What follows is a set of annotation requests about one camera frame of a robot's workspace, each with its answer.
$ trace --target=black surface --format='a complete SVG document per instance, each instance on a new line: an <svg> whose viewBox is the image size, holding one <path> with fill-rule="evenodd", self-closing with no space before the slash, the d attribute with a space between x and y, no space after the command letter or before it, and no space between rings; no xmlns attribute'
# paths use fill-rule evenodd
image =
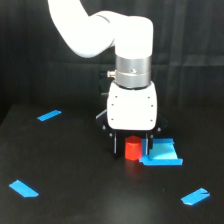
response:
<svg viewBox="0 0 224 224"><path fill-rule="evenodd" d="M160 106L224 106L223 0L81 0L92 15L110 10L154 24L152 80ZM114 48L85 59L56 30L47 0L0 0L0 107L38 103L104 105L100 71Z"/></svg>
<svg viewBox="0 0 224 224"><path fill-rule="evenodd" d="M145 167L114 160L109 139L95 124L94 108L14 105L0 128L0 223L200 224L224 214L224 110L164 109L181 167ZM8 187L21 180L39 193L23 198ZM211 197L193 207L187 194Z"/></svg>

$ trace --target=black table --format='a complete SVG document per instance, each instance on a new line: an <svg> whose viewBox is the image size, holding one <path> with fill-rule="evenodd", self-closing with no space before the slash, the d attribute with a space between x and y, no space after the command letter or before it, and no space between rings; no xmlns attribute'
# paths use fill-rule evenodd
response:
<svg viewBox="0 0 224 224"><path fill-rule="evenodd" d="M62 111L44 122L37 117ZM2 224L216 224L224 221L224 110L160 109L182 166L114 159L96 108L14 105L0 127ZM39 193L23 198L20 180ZM181 198L205 188L195 206Z"/></svg>

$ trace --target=blue tape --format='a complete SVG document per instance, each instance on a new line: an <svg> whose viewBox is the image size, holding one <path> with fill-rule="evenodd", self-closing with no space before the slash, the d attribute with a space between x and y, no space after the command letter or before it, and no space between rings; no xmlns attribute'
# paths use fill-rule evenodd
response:
<svg viewBox="0 0 224 224"><path fill-rule="evenodd" d="M139 162L145 166L181 166L183 159L149 159L148 156L143 156Z"/></svg>
<svg viewBox="0 0 224 224"><path fill-rule="evenodd" d="M26 186L24 183L22 183L19 180L10 184L9 187L11 187L17 193L21 194L24 198L37 197L39 195L37 192L29 188L28 186Z"/></svg>
<svg viewBox="0 0 224 224"><path fill-rule="evenodd" d="M174 144L174 141L172 138L155 138L155 139L153 139L153 144L160 144L160 143Z"/></svg>
<svg viewBox="0 0 224 224"><path fill-rule="evenodd" d="M54 110L54 111L51 111L50 113L47 113L47 114L44 114L44 115L38 117L37 119L40 121L45 121L45 120L52 118L58 114L61 114L61 111Z"/></svg>
<svg viewBox="0 0 224 224"><path fill-rule="evenodd" d="M181 200L186 205L194 205L209 196L210 194L205 189L200 188L197 191L181 198Z"/></svg>

